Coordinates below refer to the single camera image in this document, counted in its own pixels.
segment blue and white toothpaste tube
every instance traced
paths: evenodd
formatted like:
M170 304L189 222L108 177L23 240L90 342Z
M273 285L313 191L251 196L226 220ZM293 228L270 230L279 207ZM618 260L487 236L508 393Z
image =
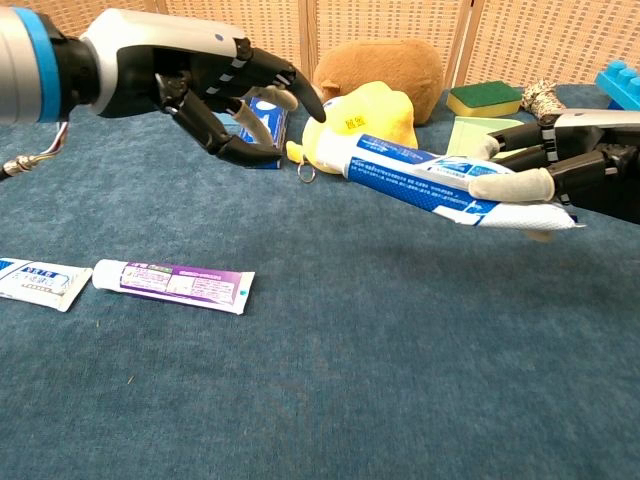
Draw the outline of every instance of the blue and white toothpaste tube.
M0 258L0 297L66 312L91 272L90 268Z
M513 173L469 157L438 156L370 135L335 135L318 141L317 161L347 179L456 223L533 231L580 226L559 204L479 200L468 192L479 175Z

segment blue toy block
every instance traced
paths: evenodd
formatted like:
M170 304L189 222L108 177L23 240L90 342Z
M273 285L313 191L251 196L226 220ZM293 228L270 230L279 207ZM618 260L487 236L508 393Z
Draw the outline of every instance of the blue toy block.
M622 60L614 60L596 76L596 85L625 110L640 110L640 77Z

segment stuffed animal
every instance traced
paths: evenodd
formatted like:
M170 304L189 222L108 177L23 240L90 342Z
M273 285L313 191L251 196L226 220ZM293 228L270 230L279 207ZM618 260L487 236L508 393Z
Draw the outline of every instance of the stuffed animal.
M432 45L417 39L357 41L324 54L313 75L325 102L378 80L409 96L414 123L422 125L442 94L440 55Z
M383 82L371 82L324 105L327 121L309 118L302 133L302 145L287 142L287 157L295 163L309 161L326 173L342 173L316 162L316 147L326 129L338 135L366 133L374 137L418 148L413 130L413 105L404 92L391 90Z

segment yellow plush toy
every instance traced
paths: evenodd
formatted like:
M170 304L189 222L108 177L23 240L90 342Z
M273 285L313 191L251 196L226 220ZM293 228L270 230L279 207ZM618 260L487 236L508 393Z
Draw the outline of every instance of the yellow plush toy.
M287 157L295 163L308 161L326 173L342 173L316 162L315 152L320 134L327 128L338 135L366 133L374 137L418 148L413 130L413 104L404 92L391 90L383 82L366 83L343 97L324 105L327 121L309 118L302 133L302 145L287 142Z

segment yellow sponge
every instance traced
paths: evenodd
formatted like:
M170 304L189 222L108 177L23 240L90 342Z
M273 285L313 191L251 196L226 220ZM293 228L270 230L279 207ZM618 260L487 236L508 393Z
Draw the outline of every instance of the yellow sponge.
M516 113L522 94L504 82L452 88L447 106L462 117L501 117Z

